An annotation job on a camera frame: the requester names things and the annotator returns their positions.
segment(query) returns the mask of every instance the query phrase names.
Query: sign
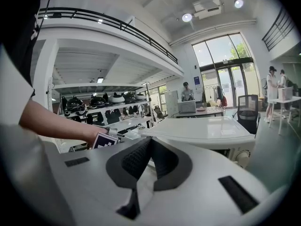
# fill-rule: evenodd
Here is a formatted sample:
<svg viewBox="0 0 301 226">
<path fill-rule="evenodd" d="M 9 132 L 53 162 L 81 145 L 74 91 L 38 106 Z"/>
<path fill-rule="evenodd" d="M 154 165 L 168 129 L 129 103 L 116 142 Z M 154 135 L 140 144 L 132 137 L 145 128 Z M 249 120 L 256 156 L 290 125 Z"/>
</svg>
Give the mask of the sign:
<svg viewBox="0 0 301 226">
<path fill-rule="evenodd" d="M 196 88 L 201 88 L 201 83 L 198 76 L 194 77 L 194 84 L 196 85 Z"/>
</svg>

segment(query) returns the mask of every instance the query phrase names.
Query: white column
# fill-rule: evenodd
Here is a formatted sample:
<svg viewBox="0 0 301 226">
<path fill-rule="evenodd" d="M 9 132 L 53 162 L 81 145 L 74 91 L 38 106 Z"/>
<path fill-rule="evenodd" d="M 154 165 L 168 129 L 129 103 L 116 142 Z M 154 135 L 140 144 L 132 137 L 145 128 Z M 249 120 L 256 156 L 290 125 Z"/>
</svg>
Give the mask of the white column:
<svg viewBox="0 0 301 226">
<path fill-rule="evenodd" d="M 59 49 L 57 39 L 47 39 L 38 58 L 36 71 L 33 78 L 35 96 L 33 100 L 49 109 L 48 107 L 48 81 L 52 77 L 56 55 Z"/>
</svg>

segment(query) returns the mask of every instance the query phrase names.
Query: white shelf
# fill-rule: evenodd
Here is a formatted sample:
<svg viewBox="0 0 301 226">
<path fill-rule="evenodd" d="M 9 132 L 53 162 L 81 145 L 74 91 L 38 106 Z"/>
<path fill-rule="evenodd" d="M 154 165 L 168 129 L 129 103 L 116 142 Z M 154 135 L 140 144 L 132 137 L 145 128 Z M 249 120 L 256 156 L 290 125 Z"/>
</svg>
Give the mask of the white shelf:
<svg viewBox="0 0 301 226">
<path fill-rule="evenodd" d="M 146 88 L 146 85 L 115 84 L 115 83 L 79 83 L 63 84 L 53 87 L 61 96 L 94 94 L 94 93 L 121 93 Z"/>
<path fill-rule="evenodd" d="M 141 124 L 141 123 L 144 123 L 144 122 L 147 122 L 147 121 L 150 121 L 150 120 L 151 120 L 150 116 L 145 116 L 143 118 L 141 118 L 141 117 L 130 118 L 130 119 L 127 119 L 127 120 L 124 120 L 124 121 L 119 121 L 119 122 L 109 124 L 109 125 L 106 125 L 106 126 L 108 126 L 110 128 L 113 128 L 113 129 L 117 129 L 117 131 L 122 131 L 122 130 L 128 129 L 132 126 L 136 126 L 138 124 Z M 80 144 L 83 144 L 83 143 L 86 143 L 86 142 L 81 141 L 81 140 L 69 140 L 69 139 L 67 139 L 67 140 L 63 140 L 62 146 L 65 146 L 69 149 L 72 146 L 80 145 Z"/>
<path fill-rule="evenodd" d="M 107 125 L 108 127 L 111 127 L 113 129 L 117 129 L 117 131 L 122 131 L 127 128 L 130 128 L 132 126 L 136 126 L 138 124 L 150 121 L 151 117 L 150 116 L 144 116 L 143 118 L 137 117 L 137 118 L 130 118 L 124 121 L 119 121 L 113 124 Z"/>
<path fill-rule="evenodd" d="M 89 110 L 87 114 L 98 113 L 98 112 L 101 112 L 102 114 L 104 114 L 108 110 L 115 110 L 115 109 L 119 109 L 119 108 L 130 107 L 130 106 L 133 107 L 134 105 L 143 105 L 143 104 L 148 104 L 148 103 L 149 103 L 149 101 L 141 101 L 141 102 L 132 103 L 132 104 L 114 105 L 114 106 Z M 68 116 L 68 117 L 64 116 L 64 114 L 61 114 L 60 116 L 65 117 L 65 118 L 71 118 L 71 117 L 77 116 L 77 114 L 76 113 L 71 113 L 70 116 Z"/>
</svg>

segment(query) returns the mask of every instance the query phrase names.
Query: black mesh chair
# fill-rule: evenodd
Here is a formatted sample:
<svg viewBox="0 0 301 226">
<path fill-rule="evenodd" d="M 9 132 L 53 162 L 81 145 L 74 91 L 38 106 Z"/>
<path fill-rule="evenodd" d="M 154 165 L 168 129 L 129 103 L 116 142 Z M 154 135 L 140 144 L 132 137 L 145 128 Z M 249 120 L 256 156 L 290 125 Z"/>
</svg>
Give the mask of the black mesh chair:
<svg viewBox="0 0 301 226">
<path fill-rule="evenodd" d="M 238 110 L 233 115 L 233 118 L 236 114 L 239 124 L 256 137 L 260 120 L 260 113 L 258 112 L 258 95 L 239 96 Z"/>
<path fill-rule="evenodd" d="M 157 118 L 158 118 L 158 119 L 164 120 L 164 118 L 168 116 L 168 114 L 167 114 L 167 115 L 164 115 L 164 114 L 161 112 L 161 109 L 159 108 L 158 105 L 155 106 L 154 111 L 156 112 Z"/>
</svg>

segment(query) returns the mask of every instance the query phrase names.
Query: black railing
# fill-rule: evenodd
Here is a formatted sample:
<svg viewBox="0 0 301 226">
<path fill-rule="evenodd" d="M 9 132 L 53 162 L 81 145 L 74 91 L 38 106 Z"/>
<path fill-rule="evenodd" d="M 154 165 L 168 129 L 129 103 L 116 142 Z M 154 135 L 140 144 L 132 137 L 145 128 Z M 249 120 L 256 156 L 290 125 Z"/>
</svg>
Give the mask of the black railing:
<svg viewBox="0 0 301 226">
<path fill-rule="evenodd" d="M 48 8 L 47 14 L 45 14 L 45 11 L 45 8 L 41 8 L 38 14 L 38 18 L 78 18 L 102 23 L 117 28 L 150 44 L 151 46 L 159 50 L 161 53 L 165 54 L 168 58 L 178 63 L 178 59 L 175 56 L 173 56 L 166 48 L 164 48 L 150 36 L 141 32 L 139 29 L 136 29 L 135 27 L 114 17 L 80 8 Z"/>
<path fill-rule="evenodd" d="M 266 35 L 262 38 L 262 41 L 270 51 L 274 48 L 282 39 L 289 34 L 289 32 L 293 29 L 294 23 L 289 14 L 285 11 L 284 8 L 281 8 L 275 22 L 266 33 Z"/>
</svg>

